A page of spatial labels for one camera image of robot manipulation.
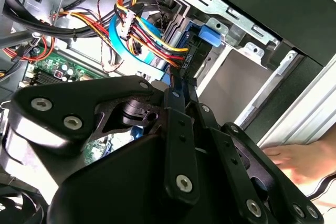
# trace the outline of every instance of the human hand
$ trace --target human hand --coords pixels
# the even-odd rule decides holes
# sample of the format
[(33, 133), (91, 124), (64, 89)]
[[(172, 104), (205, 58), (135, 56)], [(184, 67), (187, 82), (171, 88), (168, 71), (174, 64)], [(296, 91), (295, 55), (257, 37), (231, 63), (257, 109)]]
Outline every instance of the human hand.
[(278, 146), (264, 152), (297, 186), (319, 182), (336, 171), (336, 152), (323, 143)]

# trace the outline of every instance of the green circuit board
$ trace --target green circuit board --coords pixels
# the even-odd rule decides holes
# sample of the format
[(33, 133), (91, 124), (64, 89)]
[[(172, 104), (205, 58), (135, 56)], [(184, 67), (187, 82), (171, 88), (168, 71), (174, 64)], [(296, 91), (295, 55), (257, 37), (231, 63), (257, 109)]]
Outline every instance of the green circuit board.
[(35, 69), (40, 69), (58, 79), (62, 79), (63, 75), (66, 75), (66, 71), (61, 70), (62, 65), (67, 65), (68, 69), (73, 70), (71, 77), (75, 81), (78, 81), (83, 77), (88, 79), (103, 78), (103, 76), (100, 76), (78, 64), (75, 64), (54, 52), (47, 59), (38, 61), (34, 65)]
[(84, 162), (90, 165), (103, 157), (107, 145), (100, 140), (92, 141), (85, 146), (84, 149)]

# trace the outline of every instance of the wire bundle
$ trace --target wire bundle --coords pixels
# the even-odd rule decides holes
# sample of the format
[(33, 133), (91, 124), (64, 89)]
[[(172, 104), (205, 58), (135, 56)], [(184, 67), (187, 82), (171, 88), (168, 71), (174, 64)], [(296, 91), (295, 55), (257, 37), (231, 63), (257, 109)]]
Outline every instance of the wire bundle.
[[(52, 51), (54, 49), (55, 39), (54, 38), (51, 39), (51, 46), (50, 46), (49, 51), (48, 51), (48, 45), (47, 45), (46, 38), (42, 37), (42, 41), (43, 41), (43, 44), (44, 44), (44, 51), (40, 55), (38, 55), (37, 57), (34, 57), (34, 58), (25, 57), (25, 55), (28, 54), (29, 51), (31, 51), (32, 48), (33, 48), (33, 47), (30, 47), (29, 50), (28, 50), (28, 52), (24, 53), (21, 61), (36, 62), (36, 61), (41, 61), (41, 60), (47, 59), (51, 55), (51, 53), (52, 53)], [(10, 58), (14, 58), (14, 57), (17, 56), (16, 52), (13, 51), (13, 50), (11, 50), (10, 48), (5, 48), (4, 49), (4, 53), (7, 54)]]
[[(128, 9), (124, 5), (124, 0), (117, 0), (114, 10), (122, 24), (124, 23), (123, 19), (126, 14), (130, 11), (130, 9), (134, 9), (133, 7), (136, 5), (137, 0), (131, 0), (131, 6)], [(129, 37), (127, 46), (130, 53), (133, 55), (137, 54), (134, 50), (134, 41), (136, 41), (141, 46), (146, 47), (149, 51), (154, 53), (157, 57), (165, 60), (174, 67), (179, 67), (181, 60), (184, 59), (183, 55), (185, 55), (188, 51), (188, 48), (174, 48), (162, 41), (158, 36), (150, 31), (139, 16), (136, 16), (135, 18)]]

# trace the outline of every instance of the finger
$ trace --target finger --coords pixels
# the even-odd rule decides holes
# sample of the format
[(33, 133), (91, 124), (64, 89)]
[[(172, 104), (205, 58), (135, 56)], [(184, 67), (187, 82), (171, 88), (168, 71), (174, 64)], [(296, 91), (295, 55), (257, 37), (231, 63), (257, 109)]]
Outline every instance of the finger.
[(286, 151), (286, 149), (287, 149), (286, 146), (277, 146), (277, 147), (263, 149), (263, 152), (268, 156), (276, 156)]
[(272, 162), (276, 165), (280, 165), (280, 164), (283, 164), (284, 162), (286, 162), (286, 160), (284, 158), (282, 158), (280, 155), (278, 156), (268, 156), (268, 158), (270, 160), (272, 160)]

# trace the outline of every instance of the screw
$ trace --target screw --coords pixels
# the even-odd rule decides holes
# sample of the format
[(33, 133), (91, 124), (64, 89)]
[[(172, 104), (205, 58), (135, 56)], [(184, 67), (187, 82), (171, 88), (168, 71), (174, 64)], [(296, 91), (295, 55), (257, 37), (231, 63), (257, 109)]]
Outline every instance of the screw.
[(233, 130), (236, 133), (239, 133), (239, 130), (235, 125), (231, 125), (231, 130)]
[(79, 130), (83, 126), (82, 120), (76, 116), (67, 116), (63, 123), (66, 128), (74, 131)]
[(36, 53), (36, 54), (39, 54), (41, 52), (41, 50), (38, 47), (34, 47), (33, 52)]
[(53, 104), (45, 98), (35, 98), (31, 101), (30, 105), (38, 111), (48, 111), (53, 107)]
[(180, 94), (175, 92), (175, 91), (173, 92), (173, 95), (176, 96), (176, 97), (180, 97)]
[(144, 82), (140, 82), (140, 86), (143, 87), (144, 89), (148, 89), (148, 85)]
[(319, 215), (311, 206), (307, 206), (307, 210), (310, 213), (310, 215), (312, 215), (315, 219), (319, 218)]
[(203, 109), (205, 112), (210, 112), (210, 109), (209, 109), (207, 106), (205, 106), (205, 105), (202, 106), (202, 109)]
[(252, 199), (248, 199), (246, 201), (246, 205), (248, 210), (257, 218), (261, 217), (261, 208), (258, 206), (258, 204), (252, 200)]
[(296, 204), (293, 204), (293, 207), (294, 207), (295, 211), (298, 213), (298, 215), (301, 216), (302, 218), (304, 218), (305, 213), (302, 211), (302, 209)]
[(187, 176), (183, 174), (177, 176), (176, 185), (181, 191), (185, 193), (190, 193), (193, 189), (193, 183)]

